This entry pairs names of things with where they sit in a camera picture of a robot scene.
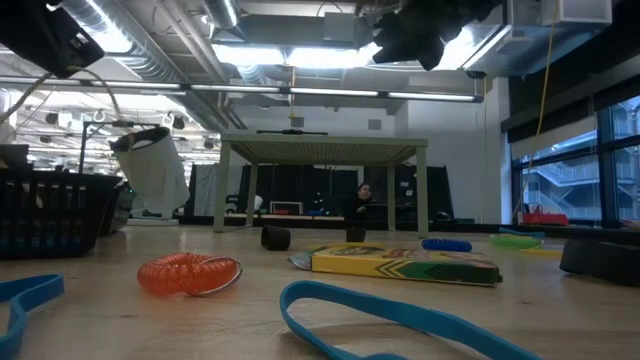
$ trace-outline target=blue elastic band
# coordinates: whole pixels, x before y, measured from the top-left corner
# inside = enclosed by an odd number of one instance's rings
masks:
[[[62,275],[42,275],[0,282],[0,302],[11,300],[9,325],[0,337],[0,360],[13,358],[22,345],[27,311],[64,293]]]
[[[326,344],[313,335],[311,331],[296,322],[287,312],[289,306],[298,299],[318,299],[345,305],[367,314],[395,321],[400,325],[418,331],[458,341],[491,359],[540,359],[534,354],[457,316],[318,282],[298,281],[292,283],[280,295],[280,311],[284,321],[295,335],[317,347],[334,360],[401,360],[405,358],[395,354],[376,354],[360,357]]]

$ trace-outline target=blue basket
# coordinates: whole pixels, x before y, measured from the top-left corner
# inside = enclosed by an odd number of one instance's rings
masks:
[[[93,249],[116,176],[0,170],[0,259]]]

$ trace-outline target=black cup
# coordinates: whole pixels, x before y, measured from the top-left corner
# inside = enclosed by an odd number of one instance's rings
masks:
[[[347,242],[364,242],[367,237],[367,229],[365,228],[349,228],[347,229]]]
[[[266,225],[260,237],[262,247],[270,251],[286,251],[291,245],[291,232],[285,228]]]

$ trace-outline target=orange coiled cord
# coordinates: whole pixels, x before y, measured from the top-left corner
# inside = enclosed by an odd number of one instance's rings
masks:
[[[233,258],[177,253],[145,263],[138,269],[138,283],[155,295],[179,292],[206,295],[238,280],[242,265]]]

